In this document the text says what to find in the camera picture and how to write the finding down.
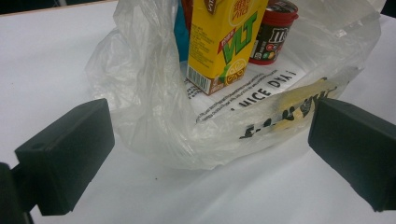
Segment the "black object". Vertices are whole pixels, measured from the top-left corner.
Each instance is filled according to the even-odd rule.
[[[375,211],[396,209],[396,126],[354,105],[321,99],[308,139]]]
[[[396,18],[396,1],[387,0],[384,8],[382,8],[381,14]]]
[[[0,163],[0,223],[30,223],[72,211],[114,147],[106,99],[79,105],[15,150],[12,171]]]

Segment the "yellow juice box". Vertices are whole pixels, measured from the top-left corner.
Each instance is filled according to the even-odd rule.
[[[268,0],[194,0],[187,78],[210,95],[239,80]]]

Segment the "m&m's container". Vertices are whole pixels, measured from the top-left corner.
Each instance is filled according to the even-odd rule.
[[[250,63],[266,65],[273,63],[293,22],[298,18],[298,8],[287,0],[269,0],[256,37]]]

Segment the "white surface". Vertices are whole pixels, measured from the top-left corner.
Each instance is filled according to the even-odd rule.
[[[83,69],[117,2],[0,17],[0,161],[91,100]],[[340,98],[396,124],[396,20]],[[213,171],[175,170],[116,146],[75,211],[35,223],[395,223],[373,212],[307,144],[308,131]]]

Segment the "translucent plastic bag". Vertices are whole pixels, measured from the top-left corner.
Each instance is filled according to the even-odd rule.
[[[272,69],[304,75],[256,104],[197,120],[173,33],[177,0],[120,0],[117,28],[98,45],[86,72],[94,96],[109,101],[125,146],[168,166],[212,169],[309,127],[317,99],[338,97],[363,69],[380,37],[379,13],[367,0],[292,2],[300,17]],[[260,67],[250,69],[266,80]],[[238,90],[220,105],[243,94]]]

